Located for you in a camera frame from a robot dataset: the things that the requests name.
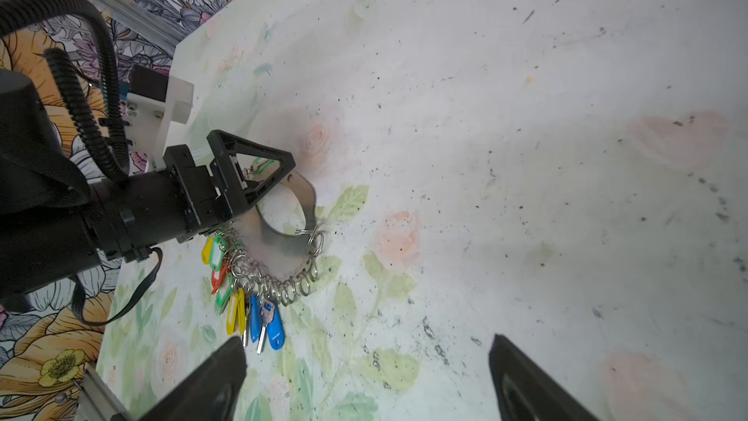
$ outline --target gray leaf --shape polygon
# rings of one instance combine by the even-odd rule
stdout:
[[[41,319],[33,314],[9,314],[0,329],[0,341],[18,340],[28,332],[35,323]]]

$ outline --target bunch of keys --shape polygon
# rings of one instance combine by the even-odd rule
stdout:
[[[254,294],[250,296],[249,301],[247,324],[242,335],[245,348],[249,344],[248,340],[252,340],[253,343],[257,342],[257,354],[261,354],[266,336],[270,341],[270,347],[275,351],[283,348],[286,334],[275,303],[269,299],[261,300]]]

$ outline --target table surface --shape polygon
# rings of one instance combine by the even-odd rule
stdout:
[[[192,33],[192,120],[291,151],[327,231],[236,419],[496,419],[495,333],[601,419],[742,419],[745,2],[234,0]],[[107,327],[134,414],[228,338],[202,246]]]

